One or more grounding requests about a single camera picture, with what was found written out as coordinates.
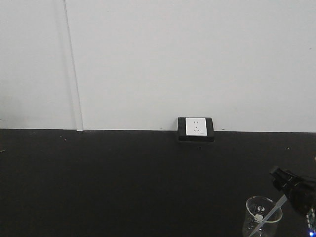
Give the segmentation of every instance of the electrical outlet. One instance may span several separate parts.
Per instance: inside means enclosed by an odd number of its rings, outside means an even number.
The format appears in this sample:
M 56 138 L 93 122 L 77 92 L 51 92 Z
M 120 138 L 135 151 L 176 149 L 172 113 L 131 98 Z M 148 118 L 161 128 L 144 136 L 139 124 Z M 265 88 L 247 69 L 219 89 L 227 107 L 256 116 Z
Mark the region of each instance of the electrical outlet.
M 186 118 L 187 136 L 207 136 L 205 118 Z
M 178 118 L 179 142 L 214 142 L 212 118 Z

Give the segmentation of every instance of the white wall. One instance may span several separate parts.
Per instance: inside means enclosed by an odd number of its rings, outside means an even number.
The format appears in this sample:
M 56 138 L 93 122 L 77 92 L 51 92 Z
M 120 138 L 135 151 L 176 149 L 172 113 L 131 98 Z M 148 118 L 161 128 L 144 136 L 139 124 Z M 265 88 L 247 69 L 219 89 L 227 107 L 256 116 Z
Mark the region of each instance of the white wall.
M 85 129 L 316 132 L 316 1 L 67 3 Z
M 316 132 L 316 1 L 66 2 L 85 129 Z M 63 14 L 0 2 L 0 127 L 76 128 Z
M 0 127 L 75 129 L 59 0 L 0 1 Z

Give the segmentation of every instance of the vertical wall trim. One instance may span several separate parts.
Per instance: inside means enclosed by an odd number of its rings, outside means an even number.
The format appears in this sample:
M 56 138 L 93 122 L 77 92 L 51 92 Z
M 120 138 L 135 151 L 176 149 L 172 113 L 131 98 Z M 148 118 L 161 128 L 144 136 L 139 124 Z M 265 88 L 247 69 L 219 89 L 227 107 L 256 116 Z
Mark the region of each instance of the vertical wall trim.
M 66 4 L 66 0 L 63 0 L 63 2 L 64 2 L 67 31 L 68 31 L 69 46 L 70 46 L 70 51 L 71 51 L 72 68 L 73 68 L 72 73 L 69 76 L 73 111 L 74 111 L 74 116 L 75 116 L 76 129 L 77 131 L 83 131 L 83 120 L 82 120 L 82 113 L 81 113 L 80 96 L 79 96 L 79 90 L 78 90 L 75 59 L 74 59 L 73 45 L 72 45 L 72 40 L 71 40 L 68 13 L 67 13 L 67 4 Z

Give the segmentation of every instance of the glass beaker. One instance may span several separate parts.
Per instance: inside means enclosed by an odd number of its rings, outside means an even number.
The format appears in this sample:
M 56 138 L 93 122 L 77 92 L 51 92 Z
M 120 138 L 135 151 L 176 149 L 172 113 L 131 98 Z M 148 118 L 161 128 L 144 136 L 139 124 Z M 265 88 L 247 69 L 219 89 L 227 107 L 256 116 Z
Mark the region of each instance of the glass beaker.
M 267 221 L 263 221 L 263 219 L 275 205 L 272 200 L 266 197 L 250 197 L 246 202 L 246 216 L 242 227 L 242 236 L 248 237 L 259 223 L 264 222 L 264 225 L 253 237 L 274 237 L 278 222 L 282 218 L 281 208 L 278 208 Z

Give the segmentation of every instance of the beaker rim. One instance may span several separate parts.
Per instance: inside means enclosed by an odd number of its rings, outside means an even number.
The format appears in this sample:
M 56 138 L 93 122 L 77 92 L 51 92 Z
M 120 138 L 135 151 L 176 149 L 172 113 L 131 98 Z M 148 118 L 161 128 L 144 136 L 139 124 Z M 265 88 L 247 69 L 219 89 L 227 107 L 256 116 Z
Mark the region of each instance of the beaker rim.
M 274 201 L 272 201 L 271 199 L 269 199 L 269 198 L 267 198 L 267 197 L 264 197 L 264 196 L 252 196 L 252 197 L 248 198 L 247 201 L 246 201 L 246 208 L 247 208 L 247 211 L 250 213 L 250 215 L 252 215 L 252 216 L 255 218 L 256 221 L 260 221 L 260 222 L 264 222 L 264 223 L 276 223 L 276 222 L 278 222 L 279 220 L 282 219 L 283 212 L 282 212 L 281 207 L 279 207 L 279 208 L 277 209 L 277 211 L 280 210 L 280 212 L 281 212 L 281 215 L 280 215 L 280 217 L 279 217 L 277 220 L 275 220 L 275 221 L 264 221 L 264 220 L 259 220 L 259 219 L 257 219 L 257 218 L 255 217 L 255 215 L 251 213 L 251 211 L 249 210 L 248 205 L 247 205 L 248 201 L 250 201 L 250 200 L 253 199 L 253 198 L 264 198 L 265 200 L 271 202 L 274 206 L 276 205 L 276 203 L 275 203 Z

